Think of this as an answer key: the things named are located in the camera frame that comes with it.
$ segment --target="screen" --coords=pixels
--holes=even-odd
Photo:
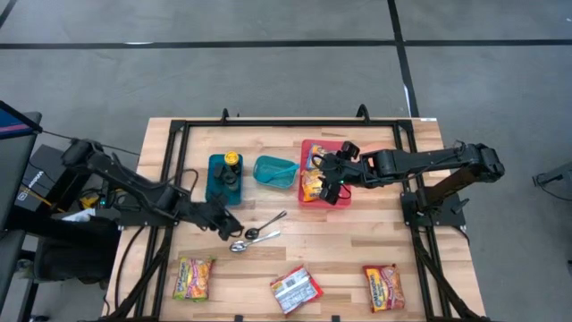
[[[34,130],[18,118],[0,109],[0,139],[3,137],[21,136],[32,133]]]

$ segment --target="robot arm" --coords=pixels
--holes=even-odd
[[[218,230],[224,241],[240,236],[243,226],[218,201],[193,202],[190,191],[168,182],[151,182],[104,153],[92,140],[73,140],[62,155],[63,164],[76,171],[97,174],[132,195],[147,212],[172,220],[186,221],[202,230]]]
[[[504,166],[495,150],[483,144],[419,153],[383,149],[360,155],[359,148],[346,141],[335,154],[314,155],[312,162],[323,173],[320,199],[333,205],[338,201],[342,184],[372,189],[404,182],[426,171],[459,168],[435,186],[417,192],[422,210],[439,204],[473,182],[495,182],[504,175]]]

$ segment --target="red package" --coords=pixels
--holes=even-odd
[[[289,274],[271,282],[270,288],[285,315],[324,295],[324,291],[304,266],[296,267]]]

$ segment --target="wooden tabletop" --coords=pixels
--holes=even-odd
[[[138,173],[158,181],[163,165],[170,118],[149,120],[147,134],[139,160]],[[443,148],[438,123],[435,120],[413,119],[419,151]],[[174,169],[180,137],[175,142],[171,169]],[[288,316],[291,320],[331,320],[340,315],[350,320],[425,320],[419,290],[416,262],[409,229],[404,225],[399,196],[400,184],[367,190],[352,188],[352,202],[343,210],[303,208],[298,202],[298,179],[287,191],[260,185],[252,177],[252,169],[261,155],[286,158],[299,162],[302,140],[351,140],[362,153],[380,148],[395,148],[391,128],[386,127],[201,127],[192,128],[189,136],[185,168],[199,172],[194,200],[205,197],[208,158],[234,150],[244,157],[243,201],[231,212],[249,227],[260,226],[287,210],[288,215],[267,228],[280,229],[282,236],[248,248],[241,254],[231,253],[234,239],[221,241],[214,232],[201,232],[195,225],[181,223],[174,229],[169,268],[163,290],[162,321],[233,320],[241,314],[245,320],[284,320],[270,282],[304,264],[324,296],[306,304]],[[448,171],[425,174],[426,185],[433,185],[448,175]],[[183,188],[189,188],[193,173],[183,176]],[[107,300],[114,305],[115,275],[125,247],[137,228],[122,233],[117,250],[114,272]],[[146,228],[134,242],[122,271],[120,299],[123,299],[141,274],[147,237]],[[442,267],[449,282],[465,303],[478,314],[484,314],[475,270],[467,241],[449,227],[435,228]],[[192,258],[217,257],[209,282],[210,299],[194,303],[172,299],[180,256]],[[362,273],[363,265],[397,264],[406,306],[403,310],[371,313],[368,285]],[[155,281],[149,283],[145,306],[150,314]],[[433,306],[441,314],[437,290],[432,278]]]

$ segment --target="snack bag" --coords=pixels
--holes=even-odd
[[[322,181],[319,179],[320,175],[322,175],[322,172],[318,169],[305,170],[302,172],[304,201],[314,201],[320,198],[320,192],[322,192]]]
[[[325,154],[330,153],[330,151],[326,150],[325,148],[322,148],[321,145],[312,143],[312,145],[310,146],[310,150],[308,152],[307,155],[307,160],[306,160],[306,169],[307,170],[313,170],[316,169],[316,167],[314,166],[314,164],[312,163],[312,156],[313,155],[319,155],[321,157],[323,157]],[[320,162],[322,162],[322,160],[320,158],[315,158],[315,163],[317,165],[320,165]]]
[[[180,259],[179,278],[172,297],[175,300],[208,300],[208,278],[215,260],[209,259]]]
[[[324,295],[320,286],[303,266],[296,267],[288,275],[271,282],[270,288],[285,315],[304,303]]]
[[[380,310],[403,309],[405,307],[400,273],[397,271],[395,264],[364,266],[363,269],[369,284],[372,313]]]

